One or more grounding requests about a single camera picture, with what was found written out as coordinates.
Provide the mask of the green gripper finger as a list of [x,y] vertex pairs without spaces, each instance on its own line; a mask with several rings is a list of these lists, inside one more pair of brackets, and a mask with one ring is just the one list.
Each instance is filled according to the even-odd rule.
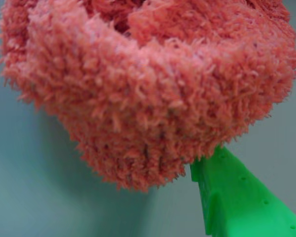
[[296,214],[227,148],[195,160],[205,233],[212,237],[296,237]]

